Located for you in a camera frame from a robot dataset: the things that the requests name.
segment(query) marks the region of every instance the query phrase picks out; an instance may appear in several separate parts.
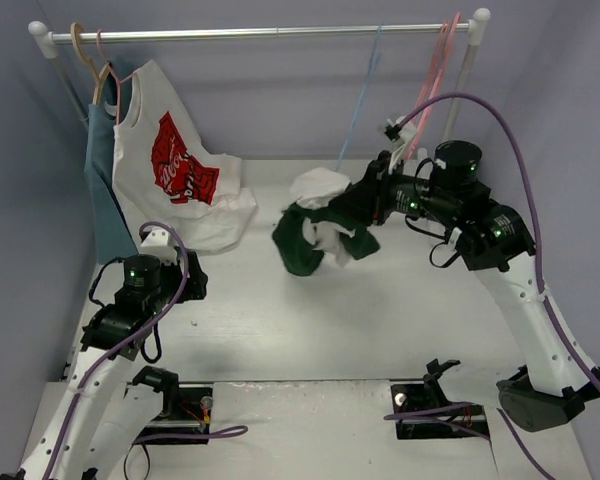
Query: dark green cloth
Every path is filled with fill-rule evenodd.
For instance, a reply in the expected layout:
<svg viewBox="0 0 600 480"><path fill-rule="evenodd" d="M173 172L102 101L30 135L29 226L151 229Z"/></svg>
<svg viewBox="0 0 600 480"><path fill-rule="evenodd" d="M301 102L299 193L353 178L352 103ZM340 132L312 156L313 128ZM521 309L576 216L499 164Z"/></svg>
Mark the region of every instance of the dark green cloth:
<svg viewBox="0 0 600 480"><path fill-rule="evenodd" d="M324 258L324 252L314 250L315 246L302 236L302 224L305 218L309 218L311 223L333 222L349 231L355 231L353 237L344 233L339 234L342 245L355 260L360 260L380 249L380 244L367 231L364 224L334 212L329 207L309 210L294 203L284 212L272 235L284 267L293 275L300 277L311 275Z"/></svg>

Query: screw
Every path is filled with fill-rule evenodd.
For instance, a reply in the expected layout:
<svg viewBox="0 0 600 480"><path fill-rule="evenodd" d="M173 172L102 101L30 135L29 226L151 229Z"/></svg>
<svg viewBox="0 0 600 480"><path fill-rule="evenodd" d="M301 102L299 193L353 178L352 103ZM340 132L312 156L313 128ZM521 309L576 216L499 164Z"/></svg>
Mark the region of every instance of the screw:
<svg viewBox="0 0 600 480"><path fill-rule="evenodd" d="M397 393L393 401L396 402L397 406L401 407L406 403L407 396L404 393Z"/></svg>
<svg viewBox="0 0 600 480"><path fill-rule="evenodd" d="M213 408L213 398L209 396L202 397L200 399L200 405L202 405L207 410L211 410Z"/></svg>

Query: white table surface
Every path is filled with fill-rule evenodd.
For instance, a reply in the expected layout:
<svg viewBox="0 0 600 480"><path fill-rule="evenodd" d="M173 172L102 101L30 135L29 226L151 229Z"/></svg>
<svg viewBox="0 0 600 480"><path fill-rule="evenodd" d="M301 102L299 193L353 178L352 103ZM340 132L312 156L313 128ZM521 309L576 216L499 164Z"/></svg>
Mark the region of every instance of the white table surface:
<svg viewBox="0 0 600 480"><path fill-rule="evenodd" d="M259 210L238 248L201 257L207 299L175 307L160 327L159 366L183 381L221 382L213 429L246 424L250 431L207 446L151 447L151 478L540 479L494 411L487 413L491 447L481 439L396 440L393 424L382 420L391 409L386 379L419 378L434 358L517 366L519 349L462 261L431 267L432 243L401 216L372 230L377 254L344 269L327 261L309 278L289 275L271 232L291 180L324 163L287 163L282 179L271 165L245 163ZM345 171L355 180L365 165L345 162ZM97 296L111 301L121 284L122 268L111 267ZM85 304L80 324L95 311ZM272 380L286 382L253 383ZM29 449L63 389L48 385ZM590 479L570 426L522 436L557 479ZM131 479L143 478L142 455L130 460ZM111 480L122 479L118 466Z"/></svg>
<svg viewBox="0 0 600 480"><path fill-rule="evenodd" d="M311 277L297 278L271 240L287 187L256 186L254 193L259 210L240 245L200 258L207 298L176 306L160 323L160 365L183 380L415 378L434 358L524 363L462 260L446 270L430 266L429 239L401 216L372 229L378 253L344 268L326 259ZM122 267L109 267L97 296L112 301L121 285ZM81 324L95 311L87 303Z"/></svg>
<svg viewBox="0 0 600 480"><path fill-rule="evenodd" d="M65 387L47 385L25 455L42 435ZM480 438L397 440L393 422L382 420L391 410L386 381L219 383L214 400L212 430L245 424L249 432L208 445L150 446L150 479L542 479L493 411L487 414L492 448ZM570 426L523 438L556 479L590 480ZM128 470L131 480L144 478L146 461L139 448L132 451ZM109 480L124 480L121 463Z"/></svg>

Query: gray wall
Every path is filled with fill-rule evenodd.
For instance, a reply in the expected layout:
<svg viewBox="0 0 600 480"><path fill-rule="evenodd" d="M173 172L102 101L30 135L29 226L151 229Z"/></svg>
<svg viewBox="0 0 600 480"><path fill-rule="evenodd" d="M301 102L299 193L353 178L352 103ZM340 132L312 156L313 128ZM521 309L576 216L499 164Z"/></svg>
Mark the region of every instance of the gray wall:
<svg viewBox="0 0 600 480"><path fill-rule="evenodd" d="M19 465L60 377L93 268L86 135L27 33L40 16L0 2L0 472Z"/></svg>
<svg viewBox="0 0 600 480"><path fill-rule="evenodd" d="M504 109L529 165L546 278L571 329L600 365L600 0L563 0ZM494 127L485 177L527 214L515 161ZM600 400L576 422L600 479Z"/></svg>
<svg viewBox="0 0 600 480"><path fill-rule="evenodd" d="M471 91L502 105L557 0L40 0L55 30L80 21L88 31L433 23L489 7L493 18L478 54ZM451 89L466 46L460 35ZM387 143L377 127L409 111L427 73L435 35L385 36L382 60L349 150L376 155ZM138 62L154 57L174 84L211 151L243 158L337 157L367 69L372 37L165 43L107 47ZM85 68L77 68L91 82ZM430 145L448 105L434 110ZM458 132L481 141L490 119L467 106Z"/></svg>

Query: red graphic print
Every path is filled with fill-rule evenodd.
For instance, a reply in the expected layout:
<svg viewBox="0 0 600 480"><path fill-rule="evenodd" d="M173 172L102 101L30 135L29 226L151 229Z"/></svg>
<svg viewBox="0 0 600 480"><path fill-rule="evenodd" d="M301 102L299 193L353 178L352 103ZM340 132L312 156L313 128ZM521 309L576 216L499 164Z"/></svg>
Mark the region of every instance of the red graphic print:
<svg viewBox="0 0 600 480"><path fill-rule="evenodd" d="M197 200L211 205L220 169L205 167L189 155L169 112L160 119L160 131L151 149L151 163L156 185L164 190L171 203Z"/></svg>

